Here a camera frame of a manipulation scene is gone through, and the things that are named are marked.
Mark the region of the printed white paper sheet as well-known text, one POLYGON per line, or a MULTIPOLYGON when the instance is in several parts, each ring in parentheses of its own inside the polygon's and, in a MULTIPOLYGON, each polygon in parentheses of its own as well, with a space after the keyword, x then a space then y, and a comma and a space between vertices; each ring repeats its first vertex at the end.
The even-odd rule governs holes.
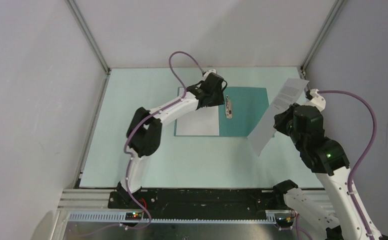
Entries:
POLYGON ((176 137, 219 136, 219 107, 203 107, 186 113, 175 122, 176 137))

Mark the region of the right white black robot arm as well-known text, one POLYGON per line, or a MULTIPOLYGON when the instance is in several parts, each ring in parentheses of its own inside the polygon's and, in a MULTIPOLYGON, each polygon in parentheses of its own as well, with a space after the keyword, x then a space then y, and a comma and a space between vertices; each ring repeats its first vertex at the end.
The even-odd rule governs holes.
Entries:
POLYGON ((273 204, 293 209, 328 240, 388 240, 366 213, 355 187, 348 184, 348 158, 337 141, 325 136, 320 110, 294 103, 274 120, 274 128, 291 138, 301 160, 321 182, 335 214, 310 200, 291 180, 273 187, 273 204))

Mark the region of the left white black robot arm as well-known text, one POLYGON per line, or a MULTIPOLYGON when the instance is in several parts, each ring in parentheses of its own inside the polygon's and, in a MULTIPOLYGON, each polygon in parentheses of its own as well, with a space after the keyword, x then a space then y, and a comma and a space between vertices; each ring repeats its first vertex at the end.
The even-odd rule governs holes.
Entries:
POLYGON ((147 162, 160 146, 162 130, 168 124, 187 113, 201 108, 224 104, 227 81, 214 69, 204 72, 198 83, 181 89, 180 94, 170 102, 152 109, 138 108, 127 130, 124 153, 129 155, 125 176, 120 184, 125 190, 120 201, 127 208, 139 204, 136 192, 142 186, 142 178, 147 162))

